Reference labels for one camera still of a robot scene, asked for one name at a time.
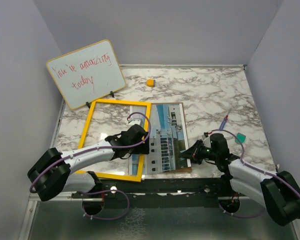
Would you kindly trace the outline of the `yellow picture frame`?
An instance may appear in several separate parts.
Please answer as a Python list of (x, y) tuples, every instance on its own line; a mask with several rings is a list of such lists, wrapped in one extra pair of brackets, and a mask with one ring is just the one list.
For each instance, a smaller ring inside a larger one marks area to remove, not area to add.
[[(151, 114), (151, 103), (150, 102), (139, 102), (139, 101), (127, 101), (127, 100), (115, 100), (115, 99), (97, 99), (93, 101), (90, 105), (90, 109), (85, 121), (85, 125), (82, 131), (82, 135), (78, 144), (78, 149), (82, 149), (85, 143), (85, 139), (90, 127), (90, 122), (92, 116), (94, 114), (94, 109), (96, 103), (103, 103), (103, 104), (115, 104), (115, 105), (129, 105), (129, 106), (142, 106), (146, 107), (145, 116), (147, 118), (150, 117)], [(114, 180), (121, 180), (121, 181), (129, 181), (129, 182), (141, 182), (142, 175), (143, 175), (143, 166), (144, 166), (145, 155), (141, 154), (139, 157), (137, 174), (136, 175), (118, 175), (118, 174), (111, 174), (111, 173), (102, 173), (96, 172), (96, 175), (102, 179), (114, 179)]]

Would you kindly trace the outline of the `small whiteboard yellow rim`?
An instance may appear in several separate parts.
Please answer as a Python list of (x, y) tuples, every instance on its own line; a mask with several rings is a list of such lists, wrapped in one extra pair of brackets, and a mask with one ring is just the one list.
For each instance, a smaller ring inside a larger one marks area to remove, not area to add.
[(108, 39), (50, 59), (46, 62), (46, 68), (72, 110), (126, 86)]

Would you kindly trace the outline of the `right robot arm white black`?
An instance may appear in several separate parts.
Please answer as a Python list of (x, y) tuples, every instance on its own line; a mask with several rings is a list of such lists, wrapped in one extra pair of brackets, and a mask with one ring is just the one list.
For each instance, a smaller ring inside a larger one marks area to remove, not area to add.
[(225, 178), (219, 184), (224, 195), (237, 192), (249, 197), (263, 206), (278, 225), (300, 219), (300, 187), (291, 173), (267, 171), (249, 164), (242, 156), (230, 153), (221, 133), (212, 133), (209, 141), (207, 147), (203, 140), (197, 140), (181, 156), (198, 165), (204, 160), (212, 161)]

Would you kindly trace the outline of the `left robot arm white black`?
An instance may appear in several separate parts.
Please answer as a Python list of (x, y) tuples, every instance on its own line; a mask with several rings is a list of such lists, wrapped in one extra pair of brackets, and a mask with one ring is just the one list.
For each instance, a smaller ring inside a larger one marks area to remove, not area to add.
[(123, 159), (126, 155), (147, 155), (150, 133), (134, 124), (128, 130), (107, 136), (101, 142), (71, 151), (49, 148), (28, 171), (31, 182), (29, 191), (38, 194), (41, 201), (53, 199), (62, 192), (79, 191), (96, 197), (101, 186), (96, 174), (88, 173), (81, 189), (70, 187), (68, 178), (76, 171), (100, 162)]

